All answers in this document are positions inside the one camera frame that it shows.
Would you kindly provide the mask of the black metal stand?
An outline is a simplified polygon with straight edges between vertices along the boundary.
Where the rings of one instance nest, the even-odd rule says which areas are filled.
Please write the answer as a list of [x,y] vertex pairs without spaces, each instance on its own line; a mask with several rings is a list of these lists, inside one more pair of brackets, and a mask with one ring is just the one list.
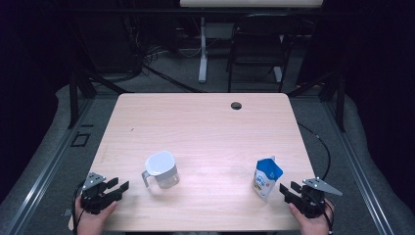
[[341,132],[345,132],[344,113],[346,100],[346,80],[339,71],[330,71],[305,85],[300,86],[288,93],[289,97],[297,97],[305,91],[311,89],[318,83],[323,83],[323,88],[319,93],[319,99],[323,102],[329,102],[334,95],[336,98],[335,122]]
[[87,69],[75,69],[69,80],[69,102],[70,102],[70,121],[69,128],[73,128],[78,121],[79,107],[78,107],[78,91],[86,99],[93,99],[97,95],[97,91],[92,85],[96,81],[107,88],[113,90],[117,94],[127,93],[127,90],[113,84],[104,79],[102,76]]

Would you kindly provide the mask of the person's right hand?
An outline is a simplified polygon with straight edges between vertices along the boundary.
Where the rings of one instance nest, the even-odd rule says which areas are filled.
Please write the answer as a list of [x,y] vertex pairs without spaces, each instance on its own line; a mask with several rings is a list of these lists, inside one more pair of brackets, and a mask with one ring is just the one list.
[[334,205],[325,200],[325,213],[315,218],[304,216],[294,204],[288,204],[290,213],[300,225],[301,235],[329,235],[334,221]]

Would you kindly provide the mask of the aluminium floor rail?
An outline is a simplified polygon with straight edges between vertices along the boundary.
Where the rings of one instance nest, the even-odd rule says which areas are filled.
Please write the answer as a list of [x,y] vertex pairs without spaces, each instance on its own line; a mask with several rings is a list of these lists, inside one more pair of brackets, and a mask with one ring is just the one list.
[[386,213],[381,206],[379,198],[376,196],[375,191],[368,180],[367,174],[362,167],[349,134],[345,130],[341,131],[341,128],[338,126],[335,119],[335,108],[330,103],[325,102],[322,103],[322,107],[328,116],[330,125],[334,129],[336,136],[340,139],[341,145],[346,152],[348,168],[363,199],[365,208],[369,211],[379,235],[395,235],[391,224],[387,219]]
[[92,164],[100,138],[96,102],[80,105],[78,122],[68,128],[61,106],[23,177],[0,205],[0,235],[71,235],[73,191]]

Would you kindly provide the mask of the blue and white milk carton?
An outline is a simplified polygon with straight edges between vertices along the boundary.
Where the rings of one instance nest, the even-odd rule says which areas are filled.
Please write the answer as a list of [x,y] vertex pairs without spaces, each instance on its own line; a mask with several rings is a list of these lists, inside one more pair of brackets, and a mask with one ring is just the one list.
[[276,181],[283,175],[283,169],[275,162],[275,157],[270,156],[256,163],[253,187],[258,196],[266,202],[275,186]]

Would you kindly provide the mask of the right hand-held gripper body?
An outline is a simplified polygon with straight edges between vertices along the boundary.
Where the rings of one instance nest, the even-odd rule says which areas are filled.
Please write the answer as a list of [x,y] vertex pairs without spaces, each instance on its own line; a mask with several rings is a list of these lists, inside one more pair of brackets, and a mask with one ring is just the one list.
[[300,205],[298,209],[307,218],[315,218],[325,211],[325,194],[341,196],[343,193],[337,188],[316,177],[302,181],[300,194]]

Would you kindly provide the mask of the black folding chair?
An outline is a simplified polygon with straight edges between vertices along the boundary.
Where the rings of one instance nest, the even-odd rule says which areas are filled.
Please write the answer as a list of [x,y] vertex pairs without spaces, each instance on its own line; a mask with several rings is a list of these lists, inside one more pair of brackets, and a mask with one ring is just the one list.
[[227,91],[231,91],[234,66],[279,67],[281,92],[295,38],[301,29],[301,18],[290,14],[247,14],[232,28],[226,71]]

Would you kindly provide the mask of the person's left hand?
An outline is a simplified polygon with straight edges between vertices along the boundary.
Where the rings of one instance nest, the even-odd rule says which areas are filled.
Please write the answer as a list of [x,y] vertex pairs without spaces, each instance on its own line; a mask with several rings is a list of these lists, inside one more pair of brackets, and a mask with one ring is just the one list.
[[77,235],[102,235],[108,218],[114,213],[117,202],[112,202],[99,214],[85,212],[81,207],[81,197],[75,199],[75,232]]

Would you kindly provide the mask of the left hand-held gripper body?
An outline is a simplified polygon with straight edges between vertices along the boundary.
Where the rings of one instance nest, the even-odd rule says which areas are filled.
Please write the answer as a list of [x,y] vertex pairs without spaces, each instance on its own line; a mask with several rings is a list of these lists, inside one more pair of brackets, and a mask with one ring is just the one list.
[[106,177],[89,172],[81,191],[81,207],[89,213],[98,214],[108,207],[114,200],[105,194]]

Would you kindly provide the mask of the clear cup with white lid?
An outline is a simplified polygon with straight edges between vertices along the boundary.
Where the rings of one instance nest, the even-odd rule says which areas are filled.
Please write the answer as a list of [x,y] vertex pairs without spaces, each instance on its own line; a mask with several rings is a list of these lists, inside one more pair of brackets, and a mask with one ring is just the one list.
[[171,188],[180,181],[175,158],[168,151],[161,151],[148,157],[145,161],[145,169],[142,178],[146,186],[149,186],[150,176],[156,179],[161,189]]

